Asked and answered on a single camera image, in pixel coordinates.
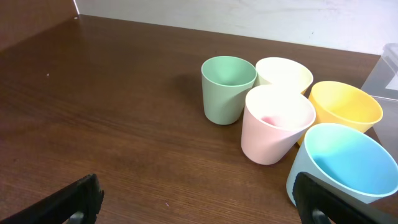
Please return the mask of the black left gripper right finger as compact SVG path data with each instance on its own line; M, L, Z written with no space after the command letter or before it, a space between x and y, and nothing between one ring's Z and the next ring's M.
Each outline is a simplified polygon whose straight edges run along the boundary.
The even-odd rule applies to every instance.
M397 218L309 174L299 172L293 192L303 224L397 224Z

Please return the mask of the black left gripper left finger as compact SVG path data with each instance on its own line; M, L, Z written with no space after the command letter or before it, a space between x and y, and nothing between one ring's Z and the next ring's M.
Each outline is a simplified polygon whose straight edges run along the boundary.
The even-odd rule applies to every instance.
M1 223L91 223L101 210L104 190L89 174L41 201L1 220Z

